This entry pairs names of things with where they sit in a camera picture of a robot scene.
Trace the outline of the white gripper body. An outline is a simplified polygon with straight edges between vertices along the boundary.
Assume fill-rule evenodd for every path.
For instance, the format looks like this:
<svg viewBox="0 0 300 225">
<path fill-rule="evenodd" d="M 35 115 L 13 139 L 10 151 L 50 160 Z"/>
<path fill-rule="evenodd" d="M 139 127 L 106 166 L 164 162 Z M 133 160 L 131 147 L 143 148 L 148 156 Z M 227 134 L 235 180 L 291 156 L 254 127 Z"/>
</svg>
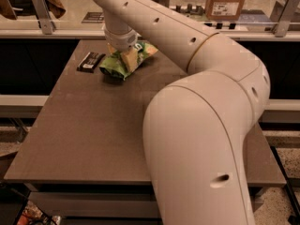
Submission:
<svg viewBox="0 0 300 225">
<path fill-rule="evenodd" d="M 117 51 L 128 51 L 137 42 L 137 33 L 134 30 L 130 30 L 125 34 L 115 34 L 107 29 L 104 29 L 105 38 L 110 45 L 112 45 Z"/>
</svg>

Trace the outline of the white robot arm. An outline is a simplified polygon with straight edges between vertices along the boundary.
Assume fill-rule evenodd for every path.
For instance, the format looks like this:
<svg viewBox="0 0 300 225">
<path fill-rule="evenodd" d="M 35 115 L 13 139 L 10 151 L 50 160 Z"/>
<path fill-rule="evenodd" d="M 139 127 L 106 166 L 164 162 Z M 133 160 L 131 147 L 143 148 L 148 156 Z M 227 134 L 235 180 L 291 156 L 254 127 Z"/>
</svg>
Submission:
<svg viewBox="0 0 300 225">
<path fill-rule="evenodd" d="M 211 27 L 151 0 L 94 0 L 109 32 L 126 23 L 187 76 L 161 89 L 143 147 L 164 225 L 255 225 L 244 140 L 270 95 L 263 62 Z"/>
</svg>

